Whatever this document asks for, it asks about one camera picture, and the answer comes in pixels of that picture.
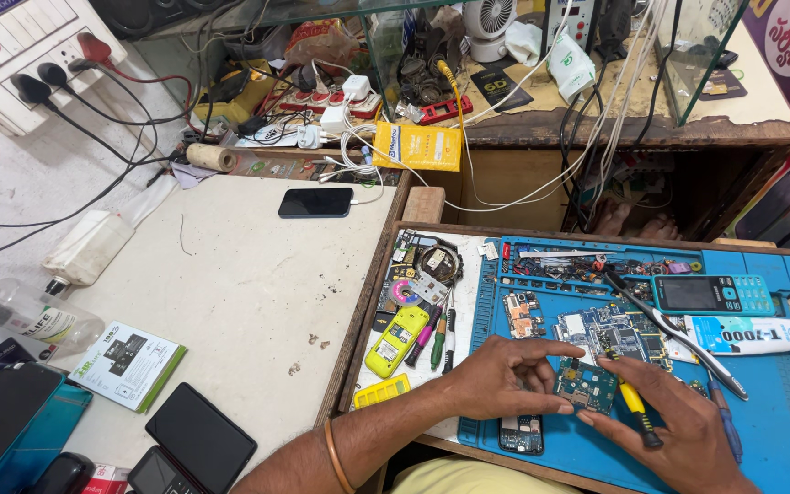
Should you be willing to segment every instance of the white plastic container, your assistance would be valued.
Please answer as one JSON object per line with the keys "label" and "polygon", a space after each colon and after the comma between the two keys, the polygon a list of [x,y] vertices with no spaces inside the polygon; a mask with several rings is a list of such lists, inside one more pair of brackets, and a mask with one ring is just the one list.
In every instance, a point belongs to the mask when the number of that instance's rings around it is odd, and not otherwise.
{"label": "white plastic container", "polygon": [[88,211],[41,265],[75,285],[92,285],[134,233],[115,213]]}
{"label": "white plastic container", "polygon": [[105,324],[86,310],[6,278],[0,279],[0,328],[56,344],[63,354],[83,354]]}

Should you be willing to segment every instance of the solder wire spool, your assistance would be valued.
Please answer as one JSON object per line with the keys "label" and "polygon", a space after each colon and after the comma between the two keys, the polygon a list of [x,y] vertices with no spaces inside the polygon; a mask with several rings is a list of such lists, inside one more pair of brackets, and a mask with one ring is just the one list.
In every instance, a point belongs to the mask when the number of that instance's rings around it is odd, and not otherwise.
{"label": "solder wire spool", "polygon": [[389,298],[401,307],[416,307],[422,300],[415,288],[410,279],[399,279],[389,287]]}

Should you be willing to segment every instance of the screwdriver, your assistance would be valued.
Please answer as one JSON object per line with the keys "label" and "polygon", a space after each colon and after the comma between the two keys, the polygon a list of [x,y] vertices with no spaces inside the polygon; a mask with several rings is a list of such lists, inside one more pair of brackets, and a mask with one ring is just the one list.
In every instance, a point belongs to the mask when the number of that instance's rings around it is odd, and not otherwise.
{"label": "screwdriver", "polygon": [[425,328],[422,328],[422,331],[420,331],[420,336],[416,338],[416,343],[413,344],[413,349],[411,350],[410,355],[408,355],[404,360],[404,363],[407,364],[407,366],[416,368],[416,360],[426,348],[426,343],[428,343],[428,339],[432,336],[434,325],[438,322],[438,317],[441,317],[441,311],[443,311],[443,307],[440,305],[435,305],[434,309],[432,309],[431,318],[428,320],[428,324]]}
{"label": "screwdriver", "polygon": [[455,354],[455,309],[447,310],[447,337],[445,338],[447,347],[444,357],[444,370],[441,374],[446,374],[453,370],[453,354]]}
{"label": "screwdriver", "polygon": [[727,434],[727,442],[730,444],[730,451],[733,453],[733,459],[737,461],[737,464],[740,464],[742,463],[742,443],[739,440],[737,428],[733,426],[730,407],[727,406],[727,401],[724,400],[724,393],[721,393],[721,387],[712,378],[712,371],[706,369],[706,372],[709,373],[709,383],[706,385],[709,389],[709,398],[718,407],[721,421],[724,422],[724,433]]}
{"label": "screwdriver", "polygon": [[444,349],[444,331],[447,327],[447,315],[444,314],[441,316],[441,320],[438,321],[438,329],[434,333],[434,347],[432,347],[432,370],[438,368],[438,364],[441,363],[441,354],[443,353]]}
{"label": "screwdriver", "polygon": [[[599,342],[606,348],[606,356],[611,360],[620,360],[620,355],[611,347],[611,340],[608,336],[599,334]],[[635,421],[639,424],[640,434],[642,435],[642,444],[645,447],[659,447],[664,444],[662,440],[654,432],[654,426],[645,415],[645,405],[642,403],[642,398],[639,392],[635,390],[631,384],[627,383],[618,376],[618,386],[620,387],[620,394],[623,395],[623,401],[627,402],[627,407],[630,408]]]}

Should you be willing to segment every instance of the white plastic bag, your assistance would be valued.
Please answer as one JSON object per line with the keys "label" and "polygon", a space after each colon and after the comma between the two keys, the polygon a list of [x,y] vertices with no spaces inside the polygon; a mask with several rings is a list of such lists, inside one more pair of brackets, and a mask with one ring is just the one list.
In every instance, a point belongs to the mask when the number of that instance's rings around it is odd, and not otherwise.
{"label": "white plastic bag", "polygon": [[556,39],[547,62],[548,73],[556,79],[556,87],[566,103],[571,104],[583,90],[596,81],[596,66],[566,29]]}
{"label": "white plastic bag", "polygon": [[544,31],[538,26],[514,22],[505,29],[505,47],[514,60],[534,67],[542,52]]}

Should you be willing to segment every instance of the circuit board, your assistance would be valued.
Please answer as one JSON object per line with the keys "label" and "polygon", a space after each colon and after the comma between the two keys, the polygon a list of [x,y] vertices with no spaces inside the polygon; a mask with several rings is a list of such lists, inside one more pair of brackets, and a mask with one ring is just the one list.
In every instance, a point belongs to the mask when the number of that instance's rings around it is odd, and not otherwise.
{"label": "circuit board", "polygon": [[552,324],[556,339],[583,348],[582,362],[596,365],[596,356],[605,353],[599,342],[600,333],[609,338],[611,347],[621,356],[660,365],[673,371],[673,362],[666,354],[664,335],[654,323],[633,304],[610,303],[598,309],[565,312]]}
{"label": "circuit board", "polygon": [[499,419],[499,447],[526,455],[544,452],[542,416],[521,415]]}
{"label": "circuit board", "polygon": [[511,328],[511,338],[538,338],[545,331],[539,324],[544,323],[544,316],[533,316],[530,310],[541,310],[538,299],[532,292],[518,292],[502,297],[505,304],[505,317]]}
{"label": "circuit board", "polygon": [[617,378],[596,365],[587,365],[572,357],[560,360],[554,395],[573,405],[608,415],[614,402]]}

